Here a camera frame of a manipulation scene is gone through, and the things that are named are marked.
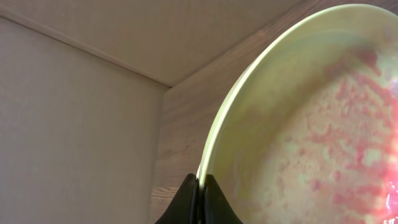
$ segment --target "wooden floor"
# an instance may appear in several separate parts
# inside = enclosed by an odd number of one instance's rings
[[[349,3],[372,4],[398,13],[396,0],[302,1],[166,93],[149,223],[163,214],[185,176],[196,174],[218,108],[246,67],[298,21],[322,9]]]

